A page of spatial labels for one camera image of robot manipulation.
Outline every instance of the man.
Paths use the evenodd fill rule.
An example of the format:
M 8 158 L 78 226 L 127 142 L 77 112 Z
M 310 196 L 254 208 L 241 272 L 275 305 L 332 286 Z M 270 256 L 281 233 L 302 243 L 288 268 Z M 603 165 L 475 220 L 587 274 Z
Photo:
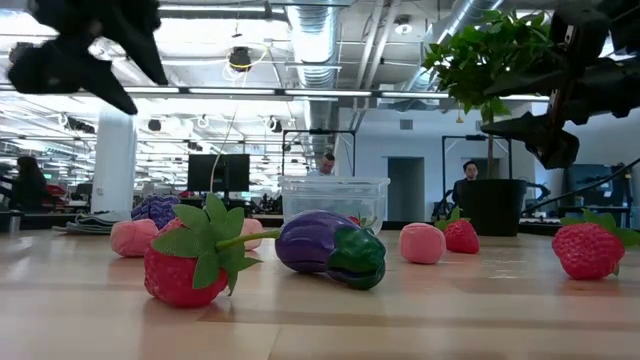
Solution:
M 453 194 L 451 195 L 454 204 L 459 204 L 459 185 L 465 181 L 474 181 L 478 177 L 478 164 L 476 164 L 473 160 L 469 160 L 464 165 L 462 165 L 462 169 L 464 170 L 465 178 L 462 180 L 456 181 L 453 185 Z
M 314 170 L 309 173 L 309 176 L 333 176 L 333 166 L 336 163 L 336 158 L 333 154 L 325 154 L 320 161 L 318 170 Z

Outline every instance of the person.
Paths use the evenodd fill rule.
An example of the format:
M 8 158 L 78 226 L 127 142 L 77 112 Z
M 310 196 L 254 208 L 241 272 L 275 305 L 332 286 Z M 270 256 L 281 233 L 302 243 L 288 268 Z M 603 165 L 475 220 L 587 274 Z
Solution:
M 32 210 L 42 208 L 47 198 L 47 180 L 31 156 L 18 158 L 18 177 L 9 179 L 0 177 L 0 181 L 11 184 L 11 189 L 0 186 L 0 194 L 9 199 L 10 209 Z
M 453 185 L 453 194 L 451 195 L 451 198 L 453 199 L 454 204 L 459 204 L 460 201 L 460 194 L 458 193 L 460 184 L 465 181 L 474 181 L 478 177 L 478 164 L 476 164 L 473 160 L 469 160 L 464 163 L 464 165 L 462 165 L 462 169 L 464 170 L 465 178 L 456 181 L 456 183 Z
M 324 154 L 322 160 L 320 160 L 320 167 L 318 170 L 314 170 L 309 173 L 309 176 L 332 176 L 333 166 L 336 163 L 336 158 L 333 154 Z

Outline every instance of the stem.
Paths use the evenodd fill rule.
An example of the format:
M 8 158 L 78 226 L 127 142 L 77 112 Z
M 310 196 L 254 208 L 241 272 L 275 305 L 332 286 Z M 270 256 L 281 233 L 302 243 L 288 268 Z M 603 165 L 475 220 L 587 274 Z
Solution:
M 265 239 L 265 238 L 277 239 L 279 237 L 280 237 L 280 230 L 267 231 L 259 234 L 241 235 L 241 236 L 234 237 L 233 239 L 220 241 L 219 243 L 216 244 L 216 249 L 218 250 L 226 249 L 234 245 L 243 244 L 249 240 Z

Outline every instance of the woman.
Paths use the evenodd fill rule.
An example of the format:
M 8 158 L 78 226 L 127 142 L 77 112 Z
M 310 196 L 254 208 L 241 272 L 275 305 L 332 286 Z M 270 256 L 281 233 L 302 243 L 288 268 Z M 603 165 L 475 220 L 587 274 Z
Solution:
M 42 175 L 38 162 L 31 156 L 18 158 L 18 177 L 1 177 L 0 181 L 11 184 L 11 190 L 0 186 L 0 194 L 9 198 L 10 209 L 40 209 L 48 196 L 47 180 Z

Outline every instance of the purple toy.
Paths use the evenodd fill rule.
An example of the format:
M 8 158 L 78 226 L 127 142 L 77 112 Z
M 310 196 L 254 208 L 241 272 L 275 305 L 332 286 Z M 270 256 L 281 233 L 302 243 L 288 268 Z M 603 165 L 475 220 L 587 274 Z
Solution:
M 304 211 L 283 227 L 275 243 L 278 258 L 301 273 L 325 272 L 357 289 L 384 277 L 386 249 L 370 229 L 323 210 Z
M 150 195 L 131 211 L 135 220 L 151 219 L 158 229 L 162 229 L 176 217 L 173 206 L 180 204 L 180 199 L 173 195 Z

